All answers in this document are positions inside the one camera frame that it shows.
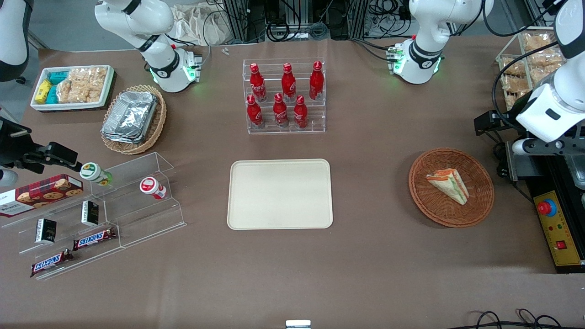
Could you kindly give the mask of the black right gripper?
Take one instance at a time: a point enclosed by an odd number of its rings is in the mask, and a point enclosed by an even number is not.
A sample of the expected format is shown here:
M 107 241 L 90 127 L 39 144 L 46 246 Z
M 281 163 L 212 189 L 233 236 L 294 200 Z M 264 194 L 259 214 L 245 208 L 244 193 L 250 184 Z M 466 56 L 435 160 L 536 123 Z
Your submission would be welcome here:
M 27 170 L 25 154 L 33 150 L 32 130 L 9 119 L 1 119 L 0 127 L 0 166 L 1 185 L 16 183 L 17 174 L 11 169 Z

